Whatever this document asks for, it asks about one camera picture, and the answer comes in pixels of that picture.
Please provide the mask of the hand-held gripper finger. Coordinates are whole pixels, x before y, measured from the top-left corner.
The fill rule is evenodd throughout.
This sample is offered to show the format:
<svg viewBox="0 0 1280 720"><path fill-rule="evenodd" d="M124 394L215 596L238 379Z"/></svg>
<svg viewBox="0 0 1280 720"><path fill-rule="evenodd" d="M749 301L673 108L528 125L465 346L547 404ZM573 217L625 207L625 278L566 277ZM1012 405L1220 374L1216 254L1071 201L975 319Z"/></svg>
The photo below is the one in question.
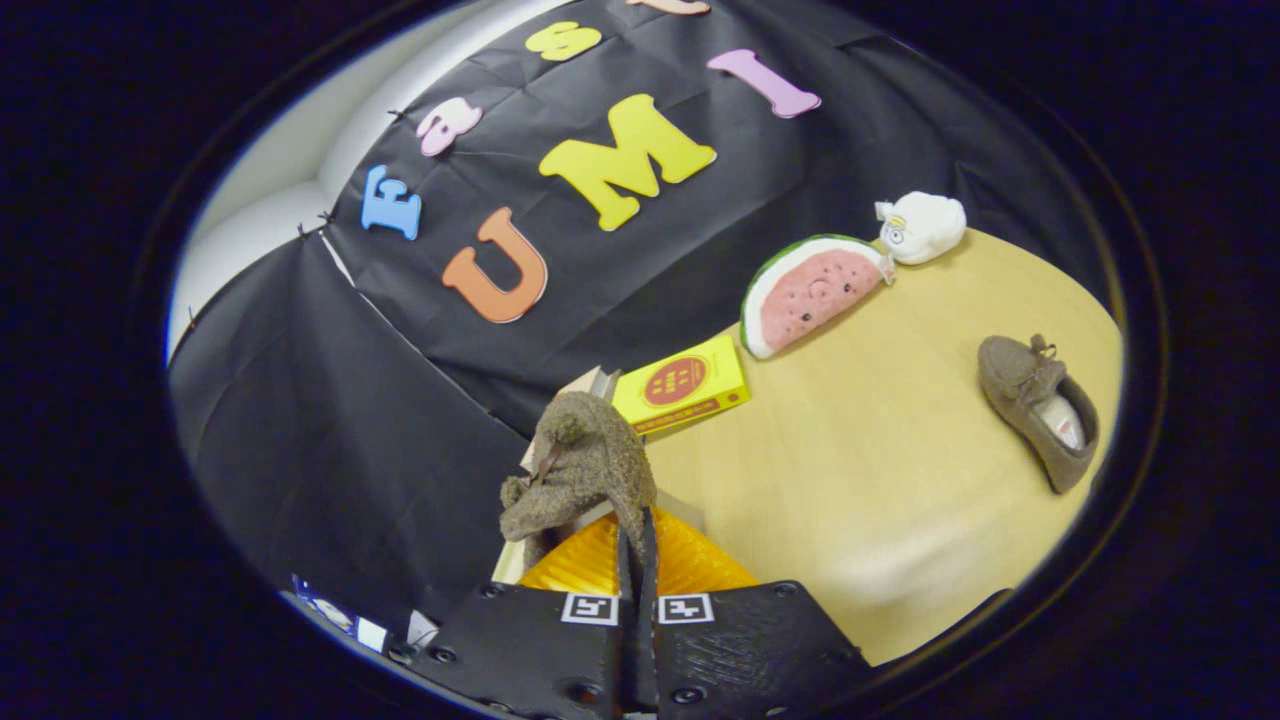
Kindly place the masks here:
<svg viewBox="0 0 1280 720"><path fill-rule="evenodd" d="M805 719L873 678L873 666L796 580L663 593L675 555L645 511L641 669L658 719Z"/></svg>
<svg viewBox="0 0 1280 720"><path fill-rule="evenodd" d="M408 670L481 711L508 719L622 719L628 596L489 580L420 650Z"/></svg>

